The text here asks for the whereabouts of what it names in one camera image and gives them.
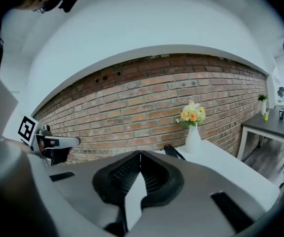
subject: potted plant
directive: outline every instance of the potted plant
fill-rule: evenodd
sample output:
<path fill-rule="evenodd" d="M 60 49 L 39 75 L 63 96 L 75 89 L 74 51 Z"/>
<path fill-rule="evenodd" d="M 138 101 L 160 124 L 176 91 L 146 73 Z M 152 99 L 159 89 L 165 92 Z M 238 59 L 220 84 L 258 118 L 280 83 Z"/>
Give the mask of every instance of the potted plant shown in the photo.
<path fill-rule="evenodd" d="M 259 94 L 258 100 L 261 102 L 261 114 L 264 116 L 264 113 L 266 112 L 266 104 L 267 104 L 267 95 L 265 94 Z"/>
<path fill-rule="evenodd" d="M 186 139 L 186 150 L 190 154 L 200 151 L 201 138 L 198 132 L 198 123 L 203 122 L 206 118 L 206 110 L 199 103 L 189 101 L 176 119 L 177 123 L 189 127 L 189 133 Z"/>

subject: brick wall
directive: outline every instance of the brick wall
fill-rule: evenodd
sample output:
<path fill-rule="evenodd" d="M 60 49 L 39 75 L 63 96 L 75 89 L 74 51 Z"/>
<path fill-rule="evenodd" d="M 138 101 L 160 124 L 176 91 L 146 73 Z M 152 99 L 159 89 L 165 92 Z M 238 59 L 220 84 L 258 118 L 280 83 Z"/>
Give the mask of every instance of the brick wall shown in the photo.
<path fill-rule="evenodd" d="M 187 130 L 176 117 L 189 100 L 201 102 L 207 118 L 202 139 L 237 155 L 241 123 L 260 111 L 265 76 L 245 65 L 206 55 L 146 57 L 93 73 L 60 92 L 35 118 L 57 136 L 79 136 L 70 162 L 135 149 L 183 145 Z M 252 150 L 258 137 L 250 140 Z"/>

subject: flower vase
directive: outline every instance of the flower vase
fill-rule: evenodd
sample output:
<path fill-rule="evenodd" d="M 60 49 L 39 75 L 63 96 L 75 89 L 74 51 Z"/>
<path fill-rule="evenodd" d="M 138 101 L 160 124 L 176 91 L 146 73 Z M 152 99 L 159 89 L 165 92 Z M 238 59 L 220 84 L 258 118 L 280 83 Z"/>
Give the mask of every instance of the flower vase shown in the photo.
<path fill-rule="evenodd" d="M 264 100 L 261 102 L 261 114 L 264 116 L 264 113 L 266 112 L 266 105 L 267 104 L 267 100 Z"/>
<path fill-rule="evenodd" d="M 186 151 L 189 154 L 195 154 L 201 149 L 201 138 L 198 132 L 198 123 L 195 126 L 189 126 L 189 133 L 186 139 Z"/>

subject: green cup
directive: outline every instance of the green cup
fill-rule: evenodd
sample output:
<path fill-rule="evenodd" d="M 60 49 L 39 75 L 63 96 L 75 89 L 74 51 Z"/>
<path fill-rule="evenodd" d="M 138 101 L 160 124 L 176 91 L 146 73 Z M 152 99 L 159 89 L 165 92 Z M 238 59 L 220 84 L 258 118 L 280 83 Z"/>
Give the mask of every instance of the green cup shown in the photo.
<path fill-rule="evenodd" d="M 269 118 L 269 112 L 264 112 L 264 120 L 267 121 Z"/>

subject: yellow flower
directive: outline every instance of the yellow flower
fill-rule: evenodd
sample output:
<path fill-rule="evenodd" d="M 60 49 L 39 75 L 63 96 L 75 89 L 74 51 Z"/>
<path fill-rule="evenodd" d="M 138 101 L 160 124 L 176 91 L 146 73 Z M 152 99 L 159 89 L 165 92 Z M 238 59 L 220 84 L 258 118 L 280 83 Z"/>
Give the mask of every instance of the yellow flower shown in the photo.
<path fill-rule="evenodd" d="M 190 121 L 196 121 L 197 115 L 195 113 L 190 113 L 189 114 L 189 119 L 190 119 Z"/>
<path fill-rule="evenodd" d="M 182 112 L 180 116 L 181 116 L 182 119 L 186 119 L 186 118 L 188 118 L 188 113 Z"/>

